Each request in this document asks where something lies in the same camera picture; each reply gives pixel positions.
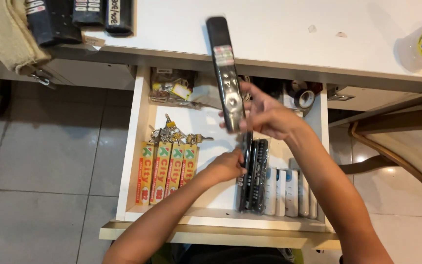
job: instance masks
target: hand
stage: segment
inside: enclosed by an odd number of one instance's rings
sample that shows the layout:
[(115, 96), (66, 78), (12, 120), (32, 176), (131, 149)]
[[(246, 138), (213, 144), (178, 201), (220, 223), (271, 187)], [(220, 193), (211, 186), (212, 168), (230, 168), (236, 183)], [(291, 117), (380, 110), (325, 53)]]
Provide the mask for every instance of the hand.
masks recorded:
[(247, 170), (242, 168), (240, 163), (243, 163), (243, 155), (242, 151), (236, 147), (232, 152), (222, 153), (216, 157), (201, 173), (210, 181), (211, 185), (215, 185), (246, 173)]
[[(239, 124), (241, 130), (256, 131), (277, 140), (284, 140), (294, 128), (307, 125), (292, 110), (254, 84), (240, 82), (240, 88), (252, 96), (252, 101), (244, 103), (244, 109), (248, 114), (246, 120)], [(220, 123), (220, 127), (224, 128), (224, 123)]]

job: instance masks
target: person's left hand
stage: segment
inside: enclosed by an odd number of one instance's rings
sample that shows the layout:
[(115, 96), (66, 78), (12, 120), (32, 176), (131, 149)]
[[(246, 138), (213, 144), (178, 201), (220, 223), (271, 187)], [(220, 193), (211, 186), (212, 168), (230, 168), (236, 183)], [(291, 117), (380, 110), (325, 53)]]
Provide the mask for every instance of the person's left hand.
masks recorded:
[(242, 151), (235, 148), (232, 152), (222, 153), (201, 173), (212, 185), (232, 180), (247, 172), (240, 166), (243, 163)]

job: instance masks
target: beige towel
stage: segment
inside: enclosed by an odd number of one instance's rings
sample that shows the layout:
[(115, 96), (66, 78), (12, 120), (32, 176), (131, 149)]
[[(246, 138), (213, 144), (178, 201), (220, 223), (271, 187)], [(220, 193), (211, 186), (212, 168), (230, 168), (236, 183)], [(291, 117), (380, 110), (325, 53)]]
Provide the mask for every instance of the beige towel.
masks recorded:
[(0, 0), (0, 61), (19, 75), (50, 61), (27, 28), (24, 0)]

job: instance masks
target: red and yellow key tag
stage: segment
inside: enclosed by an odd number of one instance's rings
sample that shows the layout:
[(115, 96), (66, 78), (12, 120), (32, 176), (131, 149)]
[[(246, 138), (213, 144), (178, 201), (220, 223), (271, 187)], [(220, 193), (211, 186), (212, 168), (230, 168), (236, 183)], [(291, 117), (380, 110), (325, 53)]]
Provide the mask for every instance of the red and yellow key tag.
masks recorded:
[(185, 145), (174, 144), (172, 147), (172, 155), (170, 157), (169, 172), (167, 174), (166, 195), (170, 195), (179, 188), (180, 173), (183, 162), (183, 154), (185, 153)]
[(151, 197), (149, 199), (149, 204), (151, 205), (164, 199), (171, 150), (172, 143), (159, 143), (159, 147), (157, 148), (156, 167), (154, 168), (152, 180)]
[(180, 187), (189, 182), (196, 173), (196, 163), (198, 161), (198, 147), (196, 145), (186, 145), (183, 154), (182, 172), (180, 175)]
[(141, 142), (139, 158), (138, 183), (136, 188), (136, 204), (148, 205), (154, 164), (155, 147), (152, 142)]

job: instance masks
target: chair seat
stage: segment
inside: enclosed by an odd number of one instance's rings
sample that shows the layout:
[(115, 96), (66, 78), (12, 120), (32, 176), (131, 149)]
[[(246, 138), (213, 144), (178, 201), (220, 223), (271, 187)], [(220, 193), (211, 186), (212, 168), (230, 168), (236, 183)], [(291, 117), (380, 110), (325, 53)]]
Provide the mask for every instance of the chair seat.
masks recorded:
[(422, 130), (368, 134), (366, 138), (390, 149), (422, 173)]

